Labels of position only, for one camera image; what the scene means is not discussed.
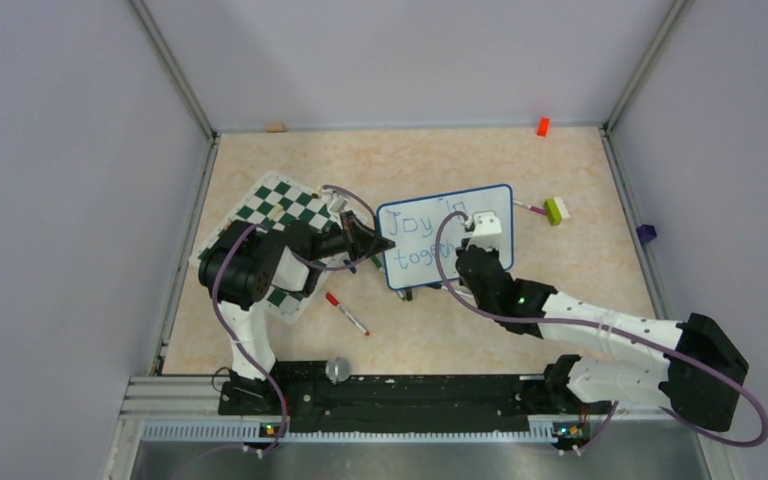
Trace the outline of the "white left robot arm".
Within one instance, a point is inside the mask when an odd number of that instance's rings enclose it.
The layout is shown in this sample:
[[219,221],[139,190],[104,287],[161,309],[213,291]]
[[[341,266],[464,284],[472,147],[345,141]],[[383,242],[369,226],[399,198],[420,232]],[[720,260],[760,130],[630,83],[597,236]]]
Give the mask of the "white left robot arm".
[[327,229],[294,220],[281,230],[260,231],[256,224],[231,221],[208,247],[198,270],[199,282],[208,289],[231,340],[228,394],[242,394],[243,401],[262,414],[279,404],[281,388],[267,377],[276,358],[262,307],[271,289],[307,298],[326,271],[318,261],[346,254],[358,263],[395,246],[352,212]]

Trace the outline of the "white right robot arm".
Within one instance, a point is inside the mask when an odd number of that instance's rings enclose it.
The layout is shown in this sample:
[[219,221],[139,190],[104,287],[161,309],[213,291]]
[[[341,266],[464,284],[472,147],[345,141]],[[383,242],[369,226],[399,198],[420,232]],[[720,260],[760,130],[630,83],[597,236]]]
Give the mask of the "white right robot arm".
[[726,432],[749,365],[718,325],[702,314],[649,319],[578,300],[537,281],[515,279],[496,252],[460,248],[455,267],[479,310],[517,335],[564,341],[609,355],[564,354],[545,372],[546,397],[560,412],[582,403],[623,401],[668,408],[690,424]]

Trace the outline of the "blue framed whiteboard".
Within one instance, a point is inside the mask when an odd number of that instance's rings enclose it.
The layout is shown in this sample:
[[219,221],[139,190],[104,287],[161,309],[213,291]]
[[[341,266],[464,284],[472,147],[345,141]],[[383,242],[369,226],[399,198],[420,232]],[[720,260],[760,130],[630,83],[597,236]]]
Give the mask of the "blue framed whiteboard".
[[392,290],[438,284],[441,276],[435,254],[441,254],[444,273],[458,278],[456,250],[468,236],[464,222],[476,212],[493,211],[503,226],[498,259],[505,270],[515,262],[513,189],[495,184],[380,205],[376,211],[381,236],[396,247],[383,253],[387,285]]

